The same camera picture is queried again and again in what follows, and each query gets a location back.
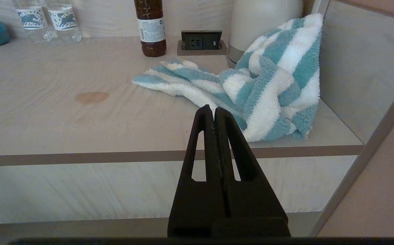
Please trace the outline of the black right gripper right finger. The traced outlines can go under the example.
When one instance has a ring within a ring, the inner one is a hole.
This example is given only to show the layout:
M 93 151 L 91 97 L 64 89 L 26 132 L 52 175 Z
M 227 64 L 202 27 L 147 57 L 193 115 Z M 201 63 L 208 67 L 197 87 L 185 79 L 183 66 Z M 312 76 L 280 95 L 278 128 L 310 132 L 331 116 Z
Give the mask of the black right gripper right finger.
M 233 115 L 215 111 L 226 217 L 218 237 L 290 237 L 289 219 Z

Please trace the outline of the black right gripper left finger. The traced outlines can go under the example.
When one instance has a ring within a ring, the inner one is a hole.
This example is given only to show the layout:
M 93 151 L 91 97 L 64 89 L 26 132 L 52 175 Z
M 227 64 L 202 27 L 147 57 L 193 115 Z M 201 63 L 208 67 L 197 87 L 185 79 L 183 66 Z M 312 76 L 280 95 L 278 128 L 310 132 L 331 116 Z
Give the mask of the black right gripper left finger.
M 192 178 L 199 133 L 204 136 L 206 180 Z M 196 111 L 173 205 L 168 237 L 210 237 L 212 224 L 225 217 L 225 200 L 220 174 L 213 111 L 205 105 Z

